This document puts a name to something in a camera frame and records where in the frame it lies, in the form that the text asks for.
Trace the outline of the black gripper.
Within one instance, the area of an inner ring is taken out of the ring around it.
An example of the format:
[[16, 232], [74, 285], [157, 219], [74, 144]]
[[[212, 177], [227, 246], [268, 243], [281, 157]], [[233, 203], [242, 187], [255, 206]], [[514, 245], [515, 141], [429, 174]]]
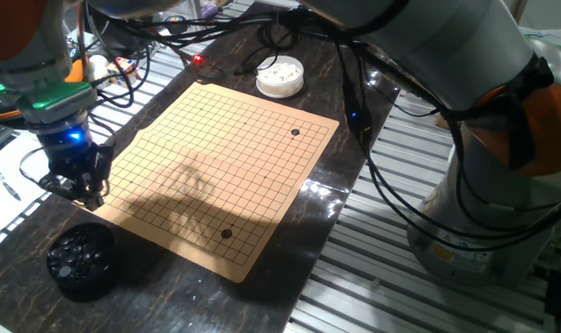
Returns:
[[58, 178], [74, 183], [77, 201], [92, 211], [105, 203], [108, 181], [104, 180], [100, 191], [93, 194], [90, 185], [98, 185], [96, 160], [98, 148], [93, 142], [89, 122], [58, 122], [39, 128], [39, 141], [48, 158], [49, 172], [43, 183], [58, 183]]

